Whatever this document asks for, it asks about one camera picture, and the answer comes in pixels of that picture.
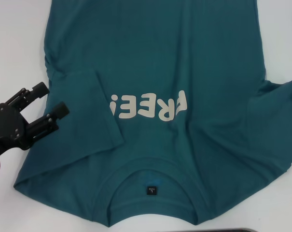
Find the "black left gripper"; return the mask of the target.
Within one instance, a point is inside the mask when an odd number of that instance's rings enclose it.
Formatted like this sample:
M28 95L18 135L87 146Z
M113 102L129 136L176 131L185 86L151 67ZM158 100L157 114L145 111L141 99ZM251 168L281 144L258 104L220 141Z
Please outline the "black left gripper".
M6 103L0 103L0 155L12 148L30 149L34 142L59 129L57 120L68 115L69 109L60 102L50 113L28 123L21 115L37 98L49 93L44 82L32 88L32 91L22 88Z

